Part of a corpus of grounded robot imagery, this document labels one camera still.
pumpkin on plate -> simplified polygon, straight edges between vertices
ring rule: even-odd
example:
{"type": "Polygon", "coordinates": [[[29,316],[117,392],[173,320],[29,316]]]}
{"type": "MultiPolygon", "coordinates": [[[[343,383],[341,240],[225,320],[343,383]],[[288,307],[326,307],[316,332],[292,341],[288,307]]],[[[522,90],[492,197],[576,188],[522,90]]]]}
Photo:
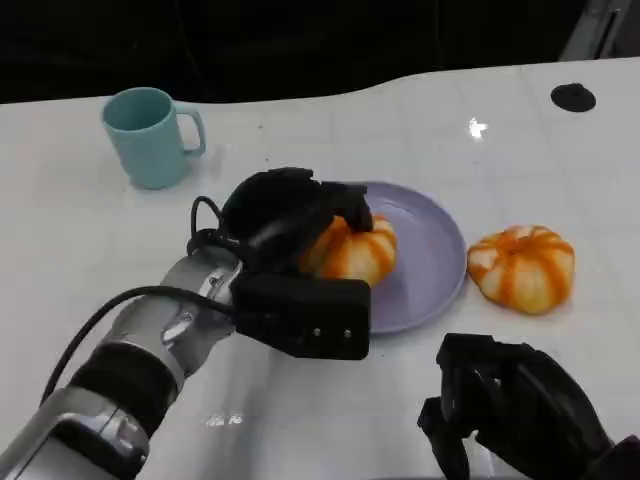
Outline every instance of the pumpkin on plate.
{"type": "Polygon", "coordinates": [[[541,226],[518,226],[473,245],[467,270],[490,300],[540,314],[569,297],[574,263],[573,248],[557,233],[541,226]]]}
{"type": "Polygon", "coordinates": [[[396,235],[381,215],[373,216],[373,231],[353,232],[342,217],[302,255],[298,268],[318,278],[364,280],[373,287],[395,267],[396,235]]]}

fake pumpkin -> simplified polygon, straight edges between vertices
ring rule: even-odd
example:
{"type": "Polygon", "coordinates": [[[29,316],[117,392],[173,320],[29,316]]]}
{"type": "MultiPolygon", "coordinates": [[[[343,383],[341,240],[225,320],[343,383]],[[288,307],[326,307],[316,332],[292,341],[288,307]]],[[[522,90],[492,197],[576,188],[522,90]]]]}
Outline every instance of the fake pumpkin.
{"type": "Polygon", "coordinates": [[[467,270],[490,300],[540,314],[567,299],[574,263],[573,248],[557,233],[541,226],[517,226],[473,245],[467,270]]]}
{"type": "Polygon", "coordinates": [[[342,217],[302,256],[298,267],[319,278],[364,280],[373,287],[396,263],[396,235],[381,215],[373,216],[373,231],[353,232],[342,217]]]}

mug handle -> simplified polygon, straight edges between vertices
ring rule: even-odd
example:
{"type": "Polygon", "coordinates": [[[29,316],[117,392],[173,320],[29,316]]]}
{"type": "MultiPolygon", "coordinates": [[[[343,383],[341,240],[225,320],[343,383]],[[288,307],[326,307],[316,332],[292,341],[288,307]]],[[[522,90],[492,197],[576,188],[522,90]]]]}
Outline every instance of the mug handle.
{"type": "Polygon", "coordinates": [[[198,130],[198,137],[200,138],[200,145],[196,148],[185,148],[184,154],[187,157],[198,157],[204,153],[207,149],[207,140],[204,134],[204,124],[202,123],[202,117],[200,116],[200,112],[198,112],[193,107],[185,107],[183,105],[176,105],[176,114],[178,115],[189,115],[193,118],[193,121],[196,124],[196,129],[198,130]]]}

black round object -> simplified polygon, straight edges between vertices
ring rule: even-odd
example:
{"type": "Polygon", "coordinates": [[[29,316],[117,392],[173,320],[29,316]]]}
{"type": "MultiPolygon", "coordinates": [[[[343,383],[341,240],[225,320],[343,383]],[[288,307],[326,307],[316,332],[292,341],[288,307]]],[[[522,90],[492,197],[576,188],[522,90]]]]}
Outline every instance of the black round object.
{"type": "Polygon", "coordinates": [[[581,83],[560,85],[551,92],[551,100],[569,112],[588,112],[596,106],[596,97],[581,83]]]}

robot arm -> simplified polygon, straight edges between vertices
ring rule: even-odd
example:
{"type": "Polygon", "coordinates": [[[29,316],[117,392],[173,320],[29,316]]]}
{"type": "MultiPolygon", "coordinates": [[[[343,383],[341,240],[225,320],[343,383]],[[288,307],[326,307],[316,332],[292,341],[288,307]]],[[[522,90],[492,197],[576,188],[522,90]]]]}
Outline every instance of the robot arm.
{"type": "Polygon", "coordinates": [[[462,439],[475,440],[532,480],[626,480],[640,472],[640,441],[615,446],[586,394],[544,352],[490,336],[448,334],[436,361],[440,397],[418,425],[448,480],[468,480],[462,439]]]}
{"type": "Polygon", "coordinates": [[[120,295],[145,294],[54,391],[66,360],[59,363],[41,408],[0,456],[0,479],[134,478],[185,380],[234,331],[296,357],[364,358],[367,284],[305,278],[293,266],[334,214],[353,228],[371,228],[366,189],[311,176],[284,169],[249,179],[225,205],[217,230],[192,229],[189,255],[160,287],[120,295]]]}

